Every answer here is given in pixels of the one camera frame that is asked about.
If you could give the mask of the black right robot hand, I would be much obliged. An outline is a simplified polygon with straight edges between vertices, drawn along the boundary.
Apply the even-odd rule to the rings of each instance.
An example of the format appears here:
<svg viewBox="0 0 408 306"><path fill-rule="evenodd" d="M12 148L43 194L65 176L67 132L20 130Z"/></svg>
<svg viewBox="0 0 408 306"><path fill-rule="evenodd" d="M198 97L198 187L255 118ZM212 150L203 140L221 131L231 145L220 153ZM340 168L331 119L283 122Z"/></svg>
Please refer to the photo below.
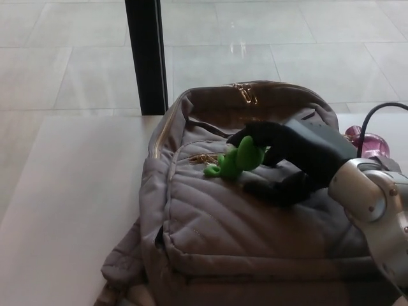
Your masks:
<svg viewBox="0 0 408 306"><path fill-rule="evenodd" d="M245 136L251 136L257 147L270 148L265 165L272 167L285 159L300 169L280 182L244 184L245 192L275 207L290 207L327 188L338 170L357 156L355 146L326 124L295 119L283 124L250 122L227 142L238 145Z"/></svg>

